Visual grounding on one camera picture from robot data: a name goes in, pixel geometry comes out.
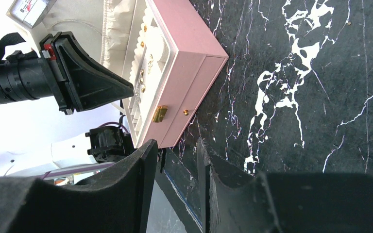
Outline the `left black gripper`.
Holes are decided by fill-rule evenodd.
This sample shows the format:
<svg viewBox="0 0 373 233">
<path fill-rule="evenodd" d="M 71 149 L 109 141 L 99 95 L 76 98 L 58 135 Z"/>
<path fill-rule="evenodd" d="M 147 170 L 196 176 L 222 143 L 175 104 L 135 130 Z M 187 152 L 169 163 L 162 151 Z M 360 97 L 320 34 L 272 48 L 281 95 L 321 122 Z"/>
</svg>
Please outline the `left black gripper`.
<svg viewBox="0 0 373 233">
<path fill-rule="evenodd" d="M 48 34 L 40 52 L 16 50 L 4 58 L 7 46 L 23 42 L 19 33 L 0 40 L 0 105 L 53 96 L 71 115 L 134 96 L 134 86 L 92 59 L 72 32 Z"/>
</svg>

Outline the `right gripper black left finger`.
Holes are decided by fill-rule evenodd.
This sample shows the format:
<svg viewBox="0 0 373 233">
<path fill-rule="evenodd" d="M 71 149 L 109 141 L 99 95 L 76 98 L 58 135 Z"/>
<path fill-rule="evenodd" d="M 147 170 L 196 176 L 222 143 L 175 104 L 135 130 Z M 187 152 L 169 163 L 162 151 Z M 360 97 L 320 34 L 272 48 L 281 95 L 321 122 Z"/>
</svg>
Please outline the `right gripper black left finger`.
<svg viewBox="0 0 373 233">
<path fill-rule="evenodd" d="M 0 233 L 144 233 L 157 157 L 151 139 L 75 185 L 0 177 Z"/>
</svg>

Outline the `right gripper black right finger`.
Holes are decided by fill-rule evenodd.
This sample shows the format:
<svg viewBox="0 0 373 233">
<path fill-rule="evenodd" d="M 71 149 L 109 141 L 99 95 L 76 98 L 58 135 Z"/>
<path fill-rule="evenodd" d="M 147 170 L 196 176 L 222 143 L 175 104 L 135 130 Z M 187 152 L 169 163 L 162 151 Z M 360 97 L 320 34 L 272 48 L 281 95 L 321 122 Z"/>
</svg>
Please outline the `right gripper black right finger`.
<svg viewBox="0 0 373 233">
<path fill-rule="evenodd" d="M 373 176 L 258 173 L 251 176 L 197 145 L 205 233 L 373 233 Z"/>
</svg>

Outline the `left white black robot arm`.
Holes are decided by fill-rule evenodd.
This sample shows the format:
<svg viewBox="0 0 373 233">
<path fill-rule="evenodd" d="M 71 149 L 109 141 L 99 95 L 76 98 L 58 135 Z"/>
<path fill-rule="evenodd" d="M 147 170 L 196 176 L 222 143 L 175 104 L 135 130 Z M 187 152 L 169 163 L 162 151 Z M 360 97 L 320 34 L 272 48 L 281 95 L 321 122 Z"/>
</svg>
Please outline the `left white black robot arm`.
<svg viewBox="0 0 373 233">
<path fill-rule="evenodd" d="M 54 97 L 66 115 L 93 110 L 134 95 L 134 86 L 92 59 L 72 32 L 48 34 L 40 51 L 19 50 L 5 55 L 7 46 L 24 42 L 18 33 L 0 40 L 0 105 Z M 76 137 L 31 151 L 13 154 L 7 176 L 48 175 L 58 169 L 128 156 L 131 146 L 120 126 L 107 124 Z"/>
</svg>

